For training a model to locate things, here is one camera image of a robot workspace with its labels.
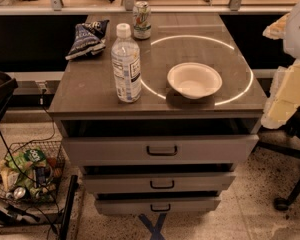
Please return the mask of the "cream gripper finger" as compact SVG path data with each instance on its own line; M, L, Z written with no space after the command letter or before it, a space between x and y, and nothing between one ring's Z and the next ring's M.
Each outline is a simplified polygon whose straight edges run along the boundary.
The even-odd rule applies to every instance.
M274 74L261 124L268 129L285 125L300 107L300 60Z
M262 35L273 40L283 39L285 36L285 29L288 17L289 13L283 15L277 21L267 26L263 31Z

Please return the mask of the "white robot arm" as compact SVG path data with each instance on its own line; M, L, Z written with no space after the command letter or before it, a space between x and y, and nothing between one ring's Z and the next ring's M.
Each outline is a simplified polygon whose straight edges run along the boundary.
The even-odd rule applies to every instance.
M295 58L288 68L279 67L273 76L261 124L268 129L285 125L300 107L300 1L291 12L268 26L263 35L282 39L284 52Z

